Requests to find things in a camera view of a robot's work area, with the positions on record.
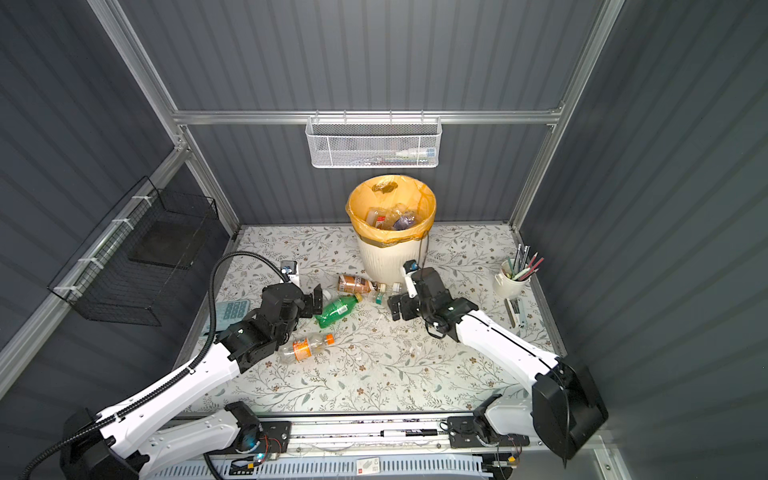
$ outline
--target pencil holder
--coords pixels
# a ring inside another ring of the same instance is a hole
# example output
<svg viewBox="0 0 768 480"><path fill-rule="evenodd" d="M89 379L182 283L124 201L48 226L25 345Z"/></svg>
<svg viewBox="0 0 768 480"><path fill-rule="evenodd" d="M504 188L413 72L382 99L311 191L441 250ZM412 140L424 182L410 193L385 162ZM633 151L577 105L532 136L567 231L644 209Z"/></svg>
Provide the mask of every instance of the pencil holder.
<svg viewBox="0 0 768 480"><path fill-rule="evenodd" d="M507 276L510 273L509 262L504 261L501 271L493 276L493 292L501 298L514 299L519 297L525 286L531 282L530 276L522 282L510 280Z"/></svg>

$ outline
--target table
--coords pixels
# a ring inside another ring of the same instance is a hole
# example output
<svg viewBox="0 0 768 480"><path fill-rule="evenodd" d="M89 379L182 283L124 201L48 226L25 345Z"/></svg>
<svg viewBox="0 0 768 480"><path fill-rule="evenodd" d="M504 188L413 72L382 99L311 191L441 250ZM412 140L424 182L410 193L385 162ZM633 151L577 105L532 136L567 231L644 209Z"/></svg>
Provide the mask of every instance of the table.
<svg viewBox="0 0 768 480"><path fill-rule="evenodd" d="M296 260L305 292L318 283L335 288L340 273L361 273L352 227L246 227L239 250L278 263ZM436 224L430 233L425 265L434 267L456 298L478 304L491 318L510 327L504 303L491 278L514 251L506 225ZM258 260L233 259L217 301L261 301L261 290L277 281ZM527 317L523 339L553 351L528 286L521 296ZM315 319L301 319L296 335L320 331ZM493 393L522 397L527 392L476 350L445 338L432 338L420 319L393 322L385 306L364 302L323 332L336 344L293 365L275 357L198 399L188 412L212 412L242 400L254 412L394 412L473 409ZM198 341L195 354L203 344Z"/></svg>

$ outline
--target green plastic bottle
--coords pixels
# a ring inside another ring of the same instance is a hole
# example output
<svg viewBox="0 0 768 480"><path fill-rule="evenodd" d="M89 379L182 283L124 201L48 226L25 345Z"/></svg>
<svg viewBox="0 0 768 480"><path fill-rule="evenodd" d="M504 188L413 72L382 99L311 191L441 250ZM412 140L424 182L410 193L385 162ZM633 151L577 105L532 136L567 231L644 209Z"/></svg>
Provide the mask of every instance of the green plastic bottle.
<svg viewBox="0 0 768 480"><path fill-rule="evenodd" d="M354 295L340 296L339 299L329 304L324 310L322 315L315 315L317 323L321 329L326 328L335 321L348 315L349 312L362 302L362 295L355 293Z"/></svg>

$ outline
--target gray wall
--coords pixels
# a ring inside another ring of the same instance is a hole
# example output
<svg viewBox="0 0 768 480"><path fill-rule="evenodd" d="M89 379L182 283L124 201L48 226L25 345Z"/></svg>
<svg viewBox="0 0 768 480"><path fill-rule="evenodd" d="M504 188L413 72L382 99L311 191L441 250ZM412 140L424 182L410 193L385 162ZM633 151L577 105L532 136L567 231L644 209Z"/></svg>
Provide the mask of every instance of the gray wall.
<svg viewBox="0 0 768 480"><path fill-rule="evenodd" d="M522 228L633 478L765 478L768 3L624 7Z"/></svg>
<svg viewBox="0 0 768 480"><path fill-rule="evenodd" d="M88 4L0 2L0 347L173 144Z"/></svg>
<svg viewBox="0 0 768 480"><path fill-rule="evenodd" d="M349 222L349 193L364 180L406 174L437 197L436 220L508 220L544 125L446 125L437 168L319 169L300 126L191 127L240 221Z"/></svg>
<svg viewBox="0 0 768 480"><path fill-rule="evenodd" d="M88 232L172 148L85 0L0 2L0 346L48 292ZM183 167L168 186L200 194ZM162 327L70 313L0 399L0 478L95 411L170 371L227 243L223 228L187 275ZM33 478L63 478L58 456Z"/></svg>
<svg viewBox="0 0 768 480"><path fill-rule="evenodd" d="M599 5L123 2L182 110L556 108ZM320 223L387 173L424 180L438 220L508 220L546 127L446 126L439 166L403 172L318 170L302 127L192 131L243 223Z"/></svg>

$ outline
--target black wire basket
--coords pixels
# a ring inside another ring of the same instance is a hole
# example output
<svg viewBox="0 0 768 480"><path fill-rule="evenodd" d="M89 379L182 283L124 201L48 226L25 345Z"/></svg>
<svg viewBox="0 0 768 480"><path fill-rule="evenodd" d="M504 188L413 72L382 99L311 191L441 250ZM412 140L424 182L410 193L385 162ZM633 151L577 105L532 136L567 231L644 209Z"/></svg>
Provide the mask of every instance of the black wire basket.
<svg viewBox="0 0 768 480"><path fill-rule="evenodd" d="M216 202L155 189L125 219L112 221L112 235L92 257L77 260L74 281L61 284L60 271L48 289L85 319L159 326L173 317L184 277L213 238Z"/></svg>

